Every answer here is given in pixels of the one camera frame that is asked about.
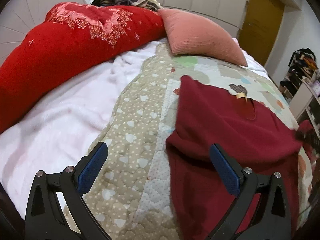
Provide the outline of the pink corduroy pillow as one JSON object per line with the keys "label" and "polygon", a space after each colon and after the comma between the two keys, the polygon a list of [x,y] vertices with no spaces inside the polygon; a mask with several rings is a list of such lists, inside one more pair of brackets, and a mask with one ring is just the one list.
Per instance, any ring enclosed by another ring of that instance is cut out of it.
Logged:
{"label": "pink corduroy pillow", "polygon": [[247,67],[242,49],[215,22],[178,9],[160,9],[158,12],[174,55],[204,55]]}

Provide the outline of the dark red knit sweater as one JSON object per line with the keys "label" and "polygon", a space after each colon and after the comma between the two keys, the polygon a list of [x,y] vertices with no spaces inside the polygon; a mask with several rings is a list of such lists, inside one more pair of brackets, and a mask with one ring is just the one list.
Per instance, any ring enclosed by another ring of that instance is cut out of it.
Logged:
{"label": "dark red knit sweater", "polygon": [[297,226],[298,153],[306,142],[262,103],[239,99],[185,75],[175,130],[166,140],[171,198],[184,239],[204,239],[233,201],[210,160],[212,144],[258,174],[279,172],[291,224]]}

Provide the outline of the cluttered white shelf unit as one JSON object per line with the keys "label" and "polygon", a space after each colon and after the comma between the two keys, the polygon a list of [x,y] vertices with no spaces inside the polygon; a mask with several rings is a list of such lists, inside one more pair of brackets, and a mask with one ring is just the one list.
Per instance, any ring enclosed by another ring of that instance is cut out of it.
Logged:
{"label": "cluttered white shelf unit", "polygon": [[319,136],[319,67],[309,48],[293,52],[279,90],[298,123],[309,120]]}

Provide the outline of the heart patterned patchwork bedspread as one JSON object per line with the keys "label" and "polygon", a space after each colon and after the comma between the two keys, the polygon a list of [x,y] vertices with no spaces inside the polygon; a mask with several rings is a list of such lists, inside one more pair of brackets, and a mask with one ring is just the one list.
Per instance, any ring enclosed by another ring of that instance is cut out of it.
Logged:
{"label": "heart patterned patchwork bedspread", "polygon": [[[142,72],[124,89],[111,120],[97,137],[108,158],[84,200],[112,239],[184,239],[171,198],[166,140],[175,130],[181,77],[262,103],[289,129],[299,128],[277,87],[264,75],[204,56],[174,56],[168,42],[143,62]],[[298,153],[299,216],[311,209],[310,147]]]}

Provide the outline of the white fleece blanket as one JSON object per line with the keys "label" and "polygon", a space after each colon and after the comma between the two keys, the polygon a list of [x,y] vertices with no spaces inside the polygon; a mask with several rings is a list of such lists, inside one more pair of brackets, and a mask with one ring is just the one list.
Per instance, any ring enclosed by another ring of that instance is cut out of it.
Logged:
{"label": "white fleece blanket", "polygon": [[1,184],[19,217],[25,216],[35,173],[61,172],[86,154],[157,45],[149,42],[71,78],[1,134]]}

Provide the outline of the grey padded headboard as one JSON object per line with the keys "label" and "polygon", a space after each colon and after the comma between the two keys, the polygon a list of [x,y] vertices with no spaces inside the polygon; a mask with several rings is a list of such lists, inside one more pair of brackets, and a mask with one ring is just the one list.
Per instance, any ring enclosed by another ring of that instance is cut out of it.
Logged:
{"label": "grey padded headboard", "polygon": [[61,2],[85,0],[10,0],[1,12],[1,63],[21,44],[27,33],[41,24],[47,12]]}

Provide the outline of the wooden door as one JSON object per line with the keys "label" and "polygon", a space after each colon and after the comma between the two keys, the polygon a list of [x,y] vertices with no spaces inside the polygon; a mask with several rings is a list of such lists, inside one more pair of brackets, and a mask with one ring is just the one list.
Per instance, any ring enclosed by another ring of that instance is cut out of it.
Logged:
{"label": "wooden door", "polygon": [[262,66],[276,41],[285,5],[280,0],[249,0],[239,34],[240,47]]}

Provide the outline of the red floral quilt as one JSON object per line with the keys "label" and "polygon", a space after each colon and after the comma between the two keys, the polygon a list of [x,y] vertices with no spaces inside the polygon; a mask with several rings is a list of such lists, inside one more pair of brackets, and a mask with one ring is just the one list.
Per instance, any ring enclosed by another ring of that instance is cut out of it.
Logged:
{"label": "red floral quilt", "polygon": [[164,35],[160,14],[149,9],[55,5],[1,65],[1,131],[70,78]]}

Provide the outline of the beige sweater neck label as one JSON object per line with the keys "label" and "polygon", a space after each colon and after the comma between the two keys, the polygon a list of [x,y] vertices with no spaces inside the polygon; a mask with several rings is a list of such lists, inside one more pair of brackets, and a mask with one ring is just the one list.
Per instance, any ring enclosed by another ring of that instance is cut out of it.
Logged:
{"label": "beige sweater neck label", "polygon": [[248,101],[247,95],[244,92],[240,92],[236,94],[237,99],[244,99],[246,102]]}

